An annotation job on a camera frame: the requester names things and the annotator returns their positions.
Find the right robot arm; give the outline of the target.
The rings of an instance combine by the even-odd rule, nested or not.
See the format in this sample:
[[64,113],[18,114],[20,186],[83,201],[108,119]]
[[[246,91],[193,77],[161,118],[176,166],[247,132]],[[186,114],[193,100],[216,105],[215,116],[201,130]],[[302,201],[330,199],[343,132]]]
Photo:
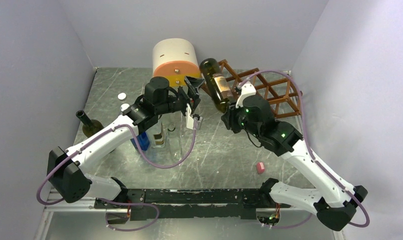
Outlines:
[[267,101],[258,95],[245,98],[241,105],[228,105],[221,116],[225,127],[234,133],[245,131],[260,146],[293,165],[313,188],[299,188],[270,178],[260,188],[259,201],[265,207],[287,204],[316,215],[333,231],[352,224],[357,208],[368,190],[352,185],[335,173],[313,151],[309,151],[303,135],[290,123],[276,120]]

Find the dark labelled wine bottle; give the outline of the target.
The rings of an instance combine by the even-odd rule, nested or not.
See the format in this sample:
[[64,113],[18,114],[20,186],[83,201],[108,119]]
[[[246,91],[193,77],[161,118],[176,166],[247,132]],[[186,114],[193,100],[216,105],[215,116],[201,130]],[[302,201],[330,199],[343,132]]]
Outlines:
[[229,104],[234,101],[234,96],[218,61],[214,58],[207,58],[200,63],[199,69],[215,107],[225,113]]

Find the clear glass bottle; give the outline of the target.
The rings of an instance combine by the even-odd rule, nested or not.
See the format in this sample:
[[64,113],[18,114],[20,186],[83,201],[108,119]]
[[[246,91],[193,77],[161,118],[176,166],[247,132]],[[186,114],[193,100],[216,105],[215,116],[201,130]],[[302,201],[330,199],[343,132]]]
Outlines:
[[181,142],[181,129],[174,125],[169,124],[167,127],[167,143],[171,158],[174,161],[179,161],[182,158],[182,142]]

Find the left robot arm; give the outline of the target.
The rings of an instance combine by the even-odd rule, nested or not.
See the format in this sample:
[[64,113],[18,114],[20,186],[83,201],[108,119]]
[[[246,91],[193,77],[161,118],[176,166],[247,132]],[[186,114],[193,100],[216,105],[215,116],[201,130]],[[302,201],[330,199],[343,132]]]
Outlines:
[[67,150],[53,149],[49,153],[46,177],[61,195],[61,200],[70,204],[83,197],[93,197],[109,202],[115,208],[129,203],[128,189],[120,180],[91,175],[85,168],[121,144],[136,140],[166,114],[182,113],[187,127],[195,133],[202,117],[193,111],[201,101],[199,89],[204,82],[203,78],[186,76],[187,90],[184,90],[183,87],[172,88],[165,77],[152,77],[143,94],[111,124]]

